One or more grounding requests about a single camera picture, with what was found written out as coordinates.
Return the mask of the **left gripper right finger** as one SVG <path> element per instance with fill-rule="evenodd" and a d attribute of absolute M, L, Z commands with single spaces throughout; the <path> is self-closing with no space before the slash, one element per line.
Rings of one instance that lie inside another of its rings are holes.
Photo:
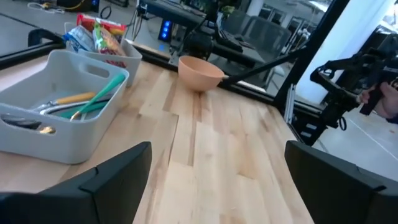
<path fill-rule="evenodd" d="M 315 223 L 397 224 L 397 182 L 287 141 L 285 161 Z"/>

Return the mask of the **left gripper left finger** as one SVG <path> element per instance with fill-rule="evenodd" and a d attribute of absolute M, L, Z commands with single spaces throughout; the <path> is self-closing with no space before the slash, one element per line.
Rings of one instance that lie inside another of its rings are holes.
<path fill-rule="evenodd" d="M 152 162 L 149 141 L 36 194 L 1 193 L 1 223 L 132 223 Z"/>

